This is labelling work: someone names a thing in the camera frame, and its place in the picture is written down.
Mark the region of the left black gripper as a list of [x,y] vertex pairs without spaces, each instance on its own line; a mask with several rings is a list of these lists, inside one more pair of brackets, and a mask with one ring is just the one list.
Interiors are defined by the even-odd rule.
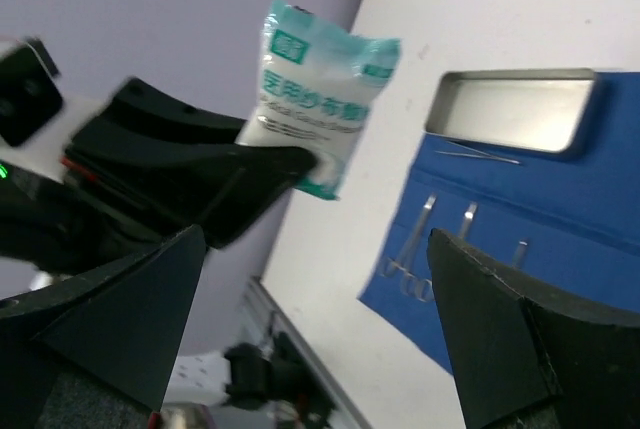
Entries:
[[[1,255],[52,274],[80,274],[190,225],[211,248],[233,244],[318,163],[300,147],[226,145],[244,124],[139,78],[125,80],[70,138],[61,182],[1,161]],[[200,147],[135,159],[73,147],[124,136]]]

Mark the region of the green white gauze packet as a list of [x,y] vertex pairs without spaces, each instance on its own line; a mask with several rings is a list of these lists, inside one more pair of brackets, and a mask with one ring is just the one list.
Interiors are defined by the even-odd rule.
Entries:
[[374,100],[400,57],[397,38],[351,34],[286,0],[270,0],[257,102],[237,144],[312,152],[318,164],[298,189],[336,199]]

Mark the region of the metal instrument tray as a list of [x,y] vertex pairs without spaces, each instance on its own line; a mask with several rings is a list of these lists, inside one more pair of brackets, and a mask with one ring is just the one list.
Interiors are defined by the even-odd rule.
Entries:
[[566,158],[582,150],[605,82],[587,68],[454,71],[438,84],[427,134]]

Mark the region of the steel hemostat forceps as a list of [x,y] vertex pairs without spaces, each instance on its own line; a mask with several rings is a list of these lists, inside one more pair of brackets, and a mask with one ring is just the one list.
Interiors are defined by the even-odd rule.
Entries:
[[471,202],[469,204],[463,214],[461,227],[456,237],[439,229],[435,229],[431,234],[430,238],[432,242],[428,249],[428,259],[429,264],[433,265],[432,272],[436,279],[436,288],[433,288],[433,281],[431,279],[424,277],[431,283],[431,286],[423,292],[423,294],[428,293],[428,300],[421,302],[429,303],[436,300],[436,296],[440,290],[440,284],[444,282],[444,263],[448,261],[450,255],[460,250],[460,245],[470,232],[478,207],[479,204],[477,202]]

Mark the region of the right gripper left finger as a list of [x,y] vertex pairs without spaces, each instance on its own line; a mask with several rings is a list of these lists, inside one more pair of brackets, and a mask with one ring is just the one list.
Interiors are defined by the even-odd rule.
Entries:
[[2,427],[146,427],[162,406],[206,252],[191,226],[2,300]]

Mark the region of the blue surgical drape cloth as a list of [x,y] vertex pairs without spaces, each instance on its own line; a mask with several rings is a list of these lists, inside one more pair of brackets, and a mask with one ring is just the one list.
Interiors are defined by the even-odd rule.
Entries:
[[444,369],[450,368],[438,311],[400,290],[401,273],[378,266],[398,255],[424,202],[437,195],[427,229],[458,233],[465,210],[479,204],[467,241],[512,264],[518,242],[529,241],[520,267],[564,290],[614,307],[639,307],[639,76],[604,72],[605,91],[573,159],[493,148],[512,165],[451,157],[445,141],[427,135],[407,174],[380,258],[361,302]]

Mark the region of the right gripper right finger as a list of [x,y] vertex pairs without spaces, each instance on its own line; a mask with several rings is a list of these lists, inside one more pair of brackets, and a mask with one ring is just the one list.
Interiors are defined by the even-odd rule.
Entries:
[[469,428],[636,428],[639,316],[504,265],[465,241],[436,296]]

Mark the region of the thin steel probe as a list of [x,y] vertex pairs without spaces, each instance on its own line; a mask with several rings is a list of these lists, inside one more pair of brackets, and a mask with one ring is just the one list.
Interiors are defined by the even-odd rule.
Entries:
[[470,159],[490,160],[490,161],[496,161],[496,162],[507,163],[507,164],[512,164],[512,165],[521,165],[522,164],[519,160],[505,158],[505,157],[489,154],[489,153],[482,152],[482,151],[480,151],[480,152],[477,152],[477,151],[476,152],[464,152],[463,153],[463,152],[452,152],[452,151],[436,150],[434,152],[436,154],[445,155],[445,156],[451,156],[451,157],[463,157],[463,158],[470,158]]

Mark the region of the steel needle holder forceps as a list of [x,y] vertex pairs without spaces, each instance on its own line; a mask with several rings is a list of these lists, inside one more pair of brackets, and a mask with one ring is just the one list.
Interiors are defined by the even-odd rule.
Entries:
[[428,196],[398,255],[395,257],[385,257],[378,266],[378,273],[385,278],[391,278],[396,273],[401,273],[401,292],[405,296],[414,297],[420,301],[428,300],[428,293],[423,294],[423,292],[425,289],[430,288],[431,283],[425,278],[419,278],[413,271],[413,265],[422,234],[436,201],[437,195],[435,193]]

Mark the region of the steel surgical scissors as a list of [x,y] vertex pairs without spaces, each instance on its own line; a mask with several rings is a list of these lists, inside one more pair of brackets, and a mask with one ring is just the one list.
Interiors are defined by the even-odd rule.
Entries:
[[525,256],[527,254],[528,248],[529,248],[529,241],[527,239],[522,239],[518,242],[518,245],[514,252],[514,256],[512,260],[512,266],[514,268],[519,269],[522,266]]

